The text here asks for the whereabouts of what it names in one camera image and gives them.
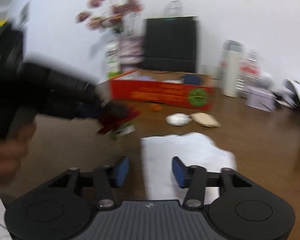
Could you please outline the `left hand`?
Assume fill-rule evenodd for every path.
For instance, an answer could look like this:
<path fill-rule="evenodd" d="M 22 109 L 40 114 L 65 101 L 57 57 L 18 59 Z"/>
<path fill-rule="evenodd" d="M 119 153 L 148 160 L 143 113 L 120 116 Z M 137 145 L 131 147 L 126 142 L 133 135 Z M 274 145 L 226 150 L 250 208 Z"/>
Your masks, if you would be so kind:
<path fill-rule="evenodd" d="M 13 139 L 0 140 L 0 186 L 15 178 L 23 157 L 28 154 L 30 140 L 36 131 L 36 123 L 26 124 Z"/>

